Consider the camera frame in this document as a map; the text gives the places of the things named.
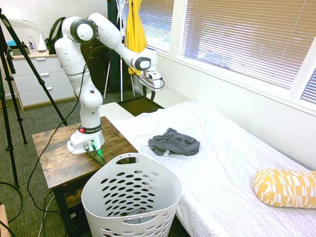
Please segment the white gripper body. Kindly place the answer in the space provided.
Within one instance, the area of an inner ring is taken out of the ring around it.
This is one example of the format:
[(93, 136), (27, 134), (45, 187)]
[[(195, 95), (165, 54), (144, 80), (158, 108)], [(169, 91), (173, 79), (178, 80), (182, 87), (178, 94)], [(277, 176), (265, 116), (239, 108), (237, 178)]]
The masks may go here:
[(139, 82), (152, 91), (159, 91), (160, 89), (162, 89), (162, 78), (151, 79), (145, 77), (144, 75), (140, 75)]

